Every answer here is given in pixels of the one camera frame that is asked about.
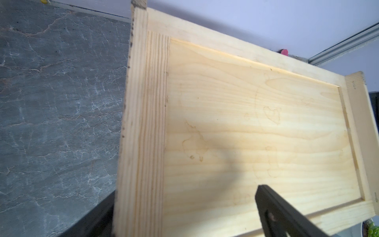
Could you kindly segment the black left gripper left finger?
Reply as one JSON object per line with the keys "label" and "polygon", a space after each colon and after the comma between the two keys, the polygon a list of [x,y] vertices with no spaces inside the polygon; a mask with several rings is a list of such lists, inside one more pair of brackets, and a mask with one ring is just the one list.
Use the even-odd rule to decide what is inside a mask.
{"label": "black left gripper left finger", "polygon": [[95,206],[86,216],[59,235],[60,237],[113,237],[115,191]]}

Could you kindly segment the light wooden two-tier shelf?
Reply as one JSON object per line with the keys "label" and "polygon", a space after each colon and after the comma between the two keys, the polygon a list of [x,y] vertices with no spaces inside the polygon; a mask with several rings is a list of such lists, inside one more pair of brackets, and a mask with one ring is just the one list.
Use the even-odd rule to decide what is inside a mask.
{"label": "light wooden two-tier shelf", "polygon": [[273,189],[335,234],[379,213],[364,75],[342,76],[132,1],[112,234],[262,236]]}

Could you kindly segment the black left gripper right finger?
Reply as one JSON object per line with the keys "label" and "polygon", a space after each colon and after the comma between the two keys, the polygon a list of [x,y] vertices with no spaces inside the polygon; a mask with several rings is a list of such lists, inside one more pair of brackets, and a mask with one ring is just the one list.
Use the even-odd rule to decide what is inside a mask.
{"label": "black left gripper right finger", "polygon": [[259,185],[255,201],[266,237],[326,237],[268,185]]}

